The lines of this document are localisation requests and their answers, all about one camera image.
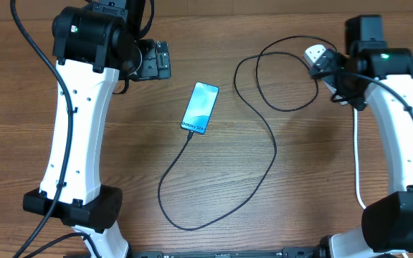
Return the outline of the blue Samsung smartphone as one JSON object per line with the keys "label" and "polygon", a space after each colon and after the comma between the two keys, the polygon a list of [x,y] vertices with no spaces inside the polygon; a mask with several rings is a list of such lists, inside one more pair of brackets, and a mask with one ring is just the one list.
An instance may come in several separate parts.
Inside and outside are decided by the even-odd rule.
{"label": "blue Samsung smartphone", "polygon": [[218,94],[219,88],[217,86],[197,82],[181,121],[181,128],[205,134]]}

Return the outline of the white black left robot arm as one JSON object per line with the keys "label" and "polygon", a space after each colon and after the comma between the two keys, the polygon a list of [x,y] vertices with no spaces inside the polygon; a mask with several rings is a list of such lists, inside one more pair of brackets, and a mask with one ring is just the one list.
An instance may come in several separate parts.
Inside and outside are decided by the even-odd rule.
{"label": "white black left robot arm", "polygon": [[39,188],[23,198],[25,211],[58,218],[82,237],[90,257],[129,257],[117,218],[121,189],[100,181],[100,152],[110,99],[118,82],[171,76],[166,42],[149,39],[144,9],[152,1],[89,1],[54,18],[49,68],[58,82],[48,167]]}

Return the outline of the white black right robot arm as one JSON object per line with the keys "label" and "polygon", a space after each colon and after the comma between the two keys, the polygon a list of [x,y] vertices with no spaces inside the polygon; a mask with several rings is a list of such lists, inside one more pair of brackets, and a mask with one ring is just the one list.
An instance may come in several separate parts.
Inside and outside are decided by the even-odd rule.
{"label": "white black right robot arm", "polygon": [[389,195],[368,205],[358,228],[325,238],[327,257],[413,253],[413,54],[391,48],[379,15],[345,23],[346,53],[312,56],[310,76],[334,89],[332,101],[371,108],[384,147]]}

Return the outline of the white power strip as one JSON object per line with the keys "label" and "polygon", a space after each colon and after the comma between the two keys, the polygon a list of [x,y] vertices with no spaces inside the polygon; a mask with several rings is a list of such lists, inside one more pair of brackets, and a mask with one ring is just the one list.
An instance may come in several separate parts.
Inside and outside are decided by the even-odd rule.
{"label": "white power strip", "polygon": [[[304,58],[308,62],[310,68],[316,63],[316,61],[323,55],[326,48],[322,44],[315,44],[307,48],[304,52]],[[331,91],[332,94],[336,93],[336,89],[329,83],[323,80],[324,85]],[[347,105],[348,102],[339,102],[340,105]]]}

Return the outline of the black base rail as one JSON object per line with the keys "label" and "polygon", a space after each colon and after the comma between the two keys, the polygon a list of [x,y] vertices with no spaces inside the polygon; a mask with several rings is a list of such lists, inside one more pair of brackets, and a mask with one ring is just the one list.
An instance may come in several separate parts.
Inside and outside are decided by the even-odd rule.
{"label": "black base rail", "polygon": [[283,247],[281,250],[216,251],[216,252],[133,252],[131,249],[89,247],[89,254],[67,254],[65,257],[133,257],[133,258],[329,258],[326,247]]}

